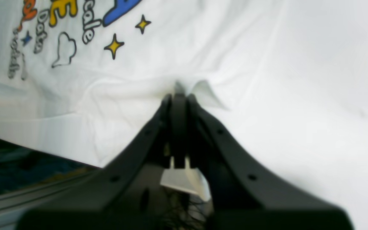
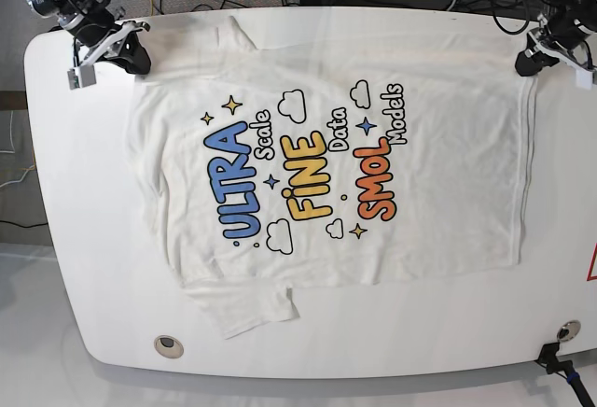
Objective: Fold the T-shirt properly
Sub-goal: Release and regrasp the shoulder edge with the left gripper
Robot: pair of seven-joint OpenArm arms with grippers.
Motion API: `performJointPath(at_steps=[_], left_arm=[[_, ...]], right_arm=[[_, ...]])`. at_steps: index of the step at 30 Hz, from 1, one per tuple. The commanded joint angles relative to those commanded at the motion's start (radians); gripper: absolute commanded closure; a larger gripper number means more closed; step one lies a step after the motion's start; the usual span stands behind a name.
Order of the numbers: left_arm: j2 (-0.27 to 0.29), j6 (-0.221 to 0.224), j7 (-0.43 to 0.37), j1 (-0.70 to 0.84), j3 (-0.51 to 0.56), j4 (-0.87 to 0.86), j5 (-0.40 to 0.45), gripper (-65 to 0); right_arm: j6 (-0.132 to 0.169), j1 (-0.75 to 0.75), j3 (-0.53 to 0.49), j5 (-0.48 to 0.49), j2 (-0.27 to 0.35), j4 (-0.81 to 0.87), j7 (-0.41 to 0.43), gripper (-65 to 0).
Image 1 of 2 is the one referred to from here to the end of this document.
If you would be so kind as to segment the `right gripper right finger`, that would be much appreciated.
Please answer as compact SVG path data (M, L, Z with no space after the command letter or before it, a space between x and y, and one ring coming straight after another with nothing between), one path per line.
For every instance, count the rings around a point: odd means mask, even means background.
M275 175L187 98L190 166L206 178L213 213L208 230L353 230L346 212Z

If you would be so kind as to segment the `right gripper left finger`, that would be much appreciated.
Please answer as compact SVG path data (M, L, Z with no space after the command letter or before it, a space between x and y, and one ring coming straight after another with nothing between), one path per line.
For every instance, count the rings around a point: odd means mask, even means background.
M18 230L159 230L167 209L160 185L168 94L133 141L103 169L56 199L25 212Z

